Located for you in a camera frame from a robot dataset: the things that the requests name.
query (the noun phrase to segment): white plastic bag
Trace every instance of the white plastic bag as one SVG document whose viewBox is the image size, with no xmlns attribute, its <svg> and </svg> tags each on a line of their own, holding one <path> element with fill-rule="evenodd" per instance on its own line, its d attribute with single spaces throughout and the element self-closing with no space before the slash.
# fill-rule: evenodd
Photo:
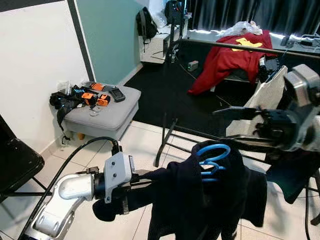
<svg viewBox="0 0 320 240">
<path fill-rule="evenodd" d="M 229 27 L 227 30 L 225 30 L 222 34 L 222 37 L 240 36 L 246 33 L 261 35 L 262 29 L 257 26 L 254 21 L 251 21 L 250 23 L 247 21 L 238 21 L 234 26 Z"/>
<path fill-rule="evenodd" d="M 152 18 L 158 29 L 162 29 L 167 25 L 167 18 L 162 11 L 152 14 Z"/>
</svg>

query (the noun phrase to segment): white wall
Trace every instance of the white wall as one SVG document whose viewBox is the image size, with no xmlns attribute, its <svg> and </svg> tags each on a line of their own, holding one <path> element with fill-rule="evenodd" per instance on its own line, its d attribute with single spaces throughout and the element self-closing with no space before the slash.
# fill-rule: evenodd
<svg viewBox="0 0 320 240">
<path fill-rule="evenodd" d="M 149 0 L 148 10 L 151 14 L 156 14 L 165 9 L 165 0 Z"/>
<path fill-rule="evenodd" d="M 88 81 L 66 1 L 0 12 L 0 114 L 38 153 L 62 132 L 49 105 L 57 83 Z"/>
</svg>

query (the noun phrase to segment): red jacket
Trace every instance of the red jacket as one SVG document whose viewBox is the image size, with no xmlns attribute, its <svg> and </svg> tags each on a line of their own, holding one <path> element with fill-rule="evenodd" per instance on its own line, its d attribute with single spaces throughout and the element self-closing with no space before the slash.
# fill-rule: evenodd
<svg viewBox="0 0 320 240">
<path fill-rule="evenodd" d="M 241 36 L 225 36 L 217 43 L 241 44 L 243 46 L 261 47 L 272 49 L 271 38 L 268 30 L 263 30 L 262 35 L 246 33 Z M 251 83 L 256 81 L 259 59 L 263 56 L 274 56 L 272 53 L 247 51 L 214 46 L 205 59 L 203 72 L 188 90 L 189 94 L 198 95 L 208 91 L 219 84 L 235 69 L 243 69 L 248 74 Z"/>
</svg>

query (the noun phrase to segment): black bag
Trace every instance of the black bag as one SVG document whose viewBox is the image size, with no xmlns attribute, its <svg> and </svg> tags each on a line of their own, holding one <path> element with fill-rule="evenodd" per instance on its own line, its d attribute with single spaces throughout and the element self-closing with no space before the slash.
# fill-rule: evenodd
<svg viewBox="0 0 320 240">
<path fill-rule="evenodd" d="M 138 27 L 138 34 L 139 36 L 142 36 L 143 42 L 146 39 L 152 39 L 156 35 L 158 31 L 157 25 L 153 21 L 146 7 L 139 11 L 135 17 L 135 20 Z"/>
</svg>

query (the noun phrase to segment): dark blue cloth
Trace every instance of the dark blue cloth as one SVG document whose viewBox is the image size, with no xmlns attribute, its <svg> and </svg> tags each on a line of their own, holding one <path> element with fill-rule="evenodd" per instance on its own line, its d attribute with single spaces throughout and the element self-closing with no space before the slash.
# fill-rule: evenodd
<svg viewBox="0 0 320 240">
<path fill-rule="evenodd" d="M 217 161 L 226 167 L 214 175 L 219 182 L 202 183 L 204 169 L 199 162 L 220 154 L 220 150 L 210 150 L 201 157 L 196 152 L 216 143 L 196 144 L 187 160 L 170 162 L 167 168 L 142 175 L 142 179 L 154 183 L 128 193 L 130 211 L 153 204 L 148 240 L 172 233 L 177 240 L 214 240 L 220 233 L 223 240 L 232 240 L 240 218 L 262 226 L 267 202 L 266 176 L 245 167 L 237 149 L 231 149 L 226 158 Z M 119 205 L 116 199 L 111 204 L 100 200 L 93 205 L 93 211 L 99 219 L 112 221 L 114 217 L 110 216 L 121 213 L 114 210 Z"/>
</svg>

